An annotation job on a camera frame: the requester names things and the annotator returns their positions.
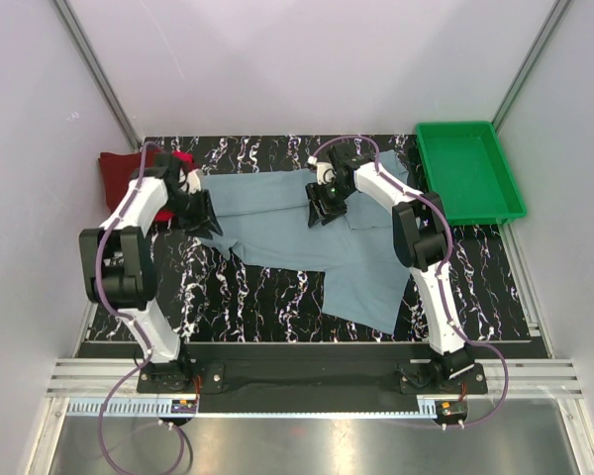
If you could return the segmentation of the light blue t shirt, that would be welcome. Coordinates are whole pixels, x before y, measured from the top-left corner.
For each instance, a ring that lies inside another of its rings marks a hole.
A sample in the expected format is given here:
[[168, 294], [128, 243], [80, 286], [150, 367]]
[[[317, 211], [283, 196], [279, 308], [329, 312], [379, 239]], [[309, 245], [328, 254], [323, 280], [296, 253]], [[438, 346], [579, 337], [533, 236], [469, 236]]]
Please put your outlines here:
[[409, 270], [396, 257], [390, 214], [364, 193], [345, 215], [309, 227], [307, 169], [205, 177], [222, 234], [207, 240], [248, 265], [324, 275], [326, 314], [393, 333]]

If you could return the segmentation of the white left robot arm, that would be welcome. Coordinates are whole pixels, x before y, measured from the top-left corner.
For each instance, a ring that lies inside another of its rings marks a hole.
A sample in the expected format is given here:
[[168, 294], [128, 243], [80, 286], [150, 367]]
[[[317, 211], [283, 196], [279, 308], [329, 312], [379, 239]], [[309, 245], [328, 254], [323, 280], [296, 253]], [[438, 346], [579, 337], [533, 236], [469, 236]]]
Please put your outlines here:
[[202, 171], [179, 152], [143, 154], [111, 216], [79, 235], [87, 297], [124, 324], [139, 344], [143, 392], [182, 392], [198, 381], [192, 358], [156, 300], [148, 234], [161, 211], [193, 236], [222, 234], [202, 179]]

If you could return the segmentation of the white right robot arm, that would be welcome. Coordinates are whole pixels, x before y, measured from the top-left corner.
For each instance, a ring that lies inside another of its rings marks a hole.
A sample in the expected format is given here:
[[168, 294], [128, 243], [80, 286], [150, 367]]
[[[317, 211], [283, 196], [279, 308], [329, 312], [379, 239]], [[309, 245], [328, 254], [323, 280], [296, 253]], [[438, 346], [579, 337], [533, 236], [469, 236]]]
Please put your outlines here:
[[449, 273], [452, 234], [442, 199], [422, 193], [396, 178], [375, 156], [367, 158], [347, 144], [332, 144], [328, 158], [311, 155], [308, 168], [316, 181], [306, 185], [310, 228], [325, 226], [347, 212], [354, 193], [370, 197], [390, 214], [393, 248], [400, 263], [416, 283], [429, 328], [431, 360], [408, 381], [416, 389], [433, 385], [451, 392], [461, 385], [474, 358], [452, 296]]

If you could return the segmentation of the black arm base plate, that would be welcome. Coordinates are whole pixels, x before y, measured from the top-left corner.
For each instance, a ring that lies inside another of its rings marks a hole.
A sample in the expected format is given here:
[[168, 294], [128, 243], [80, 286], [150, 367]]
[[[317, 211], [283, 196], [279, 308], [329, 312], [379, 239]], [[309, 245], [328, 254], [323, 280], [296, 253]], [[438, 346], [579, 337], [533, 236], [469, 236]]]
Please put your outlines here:
[[143, 370], [137, 390], [145, 394], [225, 394], [239, 389], [365, 387], [403, 395], [486, 395], [481, 364], [447, 379], [431, 362], [392, 360], [223, 360], [195, 362], [187, 377], [167, 379]]

